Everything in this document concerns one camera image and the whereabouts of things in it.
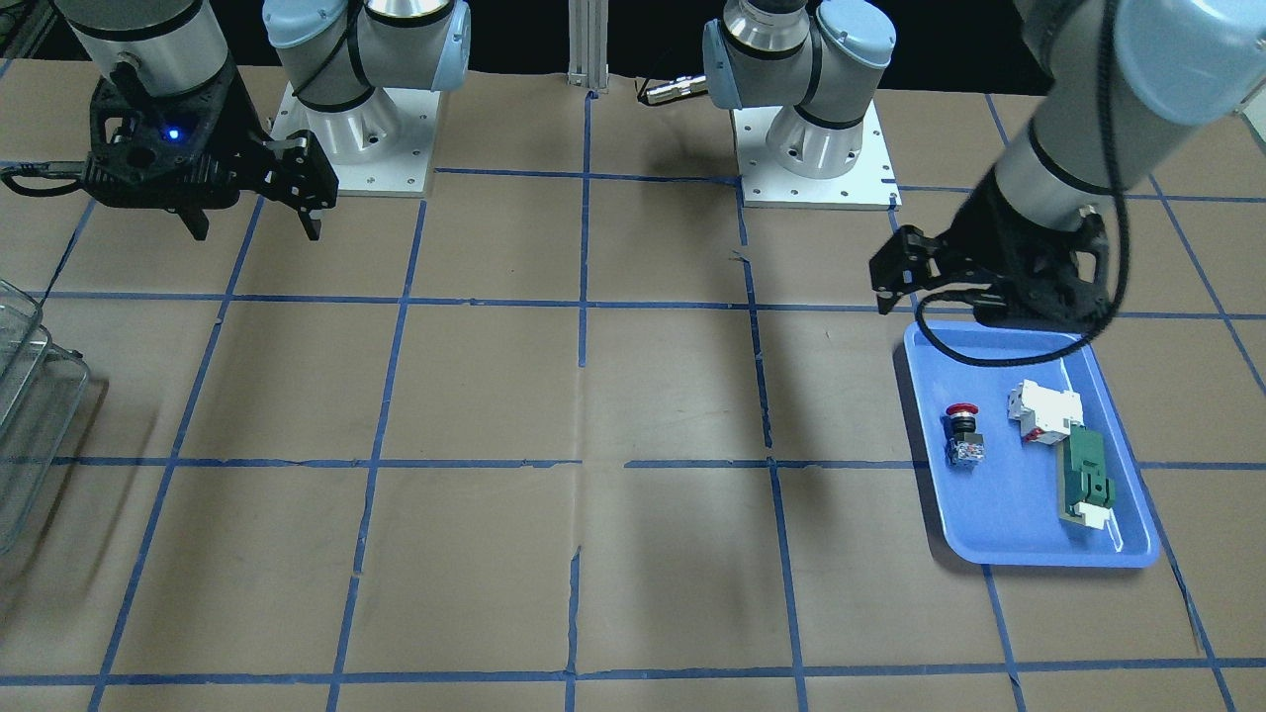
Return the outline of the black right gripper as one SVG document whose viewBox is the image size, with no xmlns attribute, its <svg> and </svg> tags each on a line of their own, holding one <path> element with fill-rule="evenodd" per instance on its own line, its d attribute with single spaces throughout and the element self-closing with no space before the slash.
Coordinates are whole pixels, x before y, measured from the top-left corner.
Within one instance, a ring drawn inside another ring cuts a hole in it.
<svg viewBox="0 0 1266 712">
<path fill-rule="evenodd" d="M 149 92 L 138 70 L 138 60 L 122 54 L 92 94 L 91 147 L 78 172 L 89 195 L 104 207 L 173 212 L 204 242 L 208 209 L 254 191 L 290 207 L 306 239 L 320 239 L 338 176 L 315 133 L 267 141 L 230 57 L 208 81 L 171 96 Z"/>
</svg>

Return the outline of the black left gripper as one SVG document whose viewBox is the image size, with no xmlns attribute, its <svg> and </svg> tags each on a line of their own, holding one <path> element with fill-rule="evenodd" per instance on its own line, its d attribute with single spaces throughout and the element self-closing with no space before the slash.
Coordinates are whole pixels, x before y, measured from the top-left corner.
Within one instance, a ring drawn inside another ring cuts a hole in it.
<svg viewBox="0 0 1266 712">
<path fill-rule="evenodd" d="M 960 277 L 987 285 L 975 307 L 984 326 L 1089 332 L 1109 310 L 1109 242 L 1099 213 L 1075 220 L 1074 231 L 1028 220 L 995 182 L 981 182 L 939 237 L 899 226 L 868 257 L 879 314 L 914 296 L 915 312 L 941 302 L 974 307 L 980 288 L 928 290 Z"/>
</svg>

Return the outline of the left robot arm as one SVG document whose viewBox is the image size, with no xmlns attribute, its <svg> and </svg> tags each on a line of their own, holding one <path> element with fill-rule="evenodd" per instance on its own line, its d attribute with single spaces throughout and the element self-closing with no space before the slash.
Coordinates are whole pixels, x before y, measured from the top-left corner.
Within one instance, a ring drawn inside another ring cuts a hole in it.
<svg viewBox="0 0 1266 712">
<path fill-rule="evenodd" d="M 1036 95 L 950 228 L 896 229 L 868 279 L 882 312 L 931 290 L 991 327 L 1084 333 L 1120 307 L 1113 201 L 1263 84 L 1263 4 L 1018 1 L 1001 20 L 981 1 L 927 19 L 891 1 L 728 1 L 701 44 L 713 103 L 772 108 L 766 148 L 804 179 L 855 167 L 880 87 Z"/>
</svg>

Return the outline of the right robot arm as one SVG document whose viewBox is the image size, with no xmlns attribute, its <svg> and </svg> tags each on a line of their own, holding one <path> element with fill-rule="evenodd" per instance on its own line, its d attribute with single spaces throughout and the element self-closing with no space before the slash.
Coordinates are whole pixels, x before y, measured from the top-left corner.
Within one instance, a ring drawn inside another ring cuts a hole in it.
<svg viewBox="0 0 1266 712">
<path fill-rule="evenodd" d="M 403 143 L 390 90 L 463 85 L 466 1 L 266 1 L 261 16 L 300 108 L 280 136 L 265 127 L 209 1 L 58 1 L 100 71 L 90 148 L 77 162 L 24 168 L 49 194 L 86 191 L 103 207 L 177 215 L 196 239 L 208 212 L 252 191 L 298 213 L 319 238 L 335 207 L 335 166 Z"/>
</svg>

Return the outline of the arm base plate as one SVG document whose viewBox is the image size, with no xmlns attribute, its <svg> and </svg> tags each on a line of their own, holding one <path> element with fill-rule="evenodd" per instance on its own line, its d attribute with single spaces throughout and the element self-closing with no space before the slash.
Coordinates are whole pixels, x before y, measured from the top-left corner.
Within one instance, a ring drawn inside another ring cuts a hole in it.
<svg viewBox="0 0 1266 712">
<path fill-rule="evenodd" d="M 311 130 L 338 177 L 341 196 L 420 199 L 428 193 L 446 92 L 379 87 L 360 106 L 323 113 L 282 92 L 272 136 Z"/>
<path fill-rule="evenodd" d="M 874 101 L 858 125 L 810 125 L 790 106 L 730 111 L 743 203 L 752 208 L 889 212 L 903 199 Z"/>
</svg>

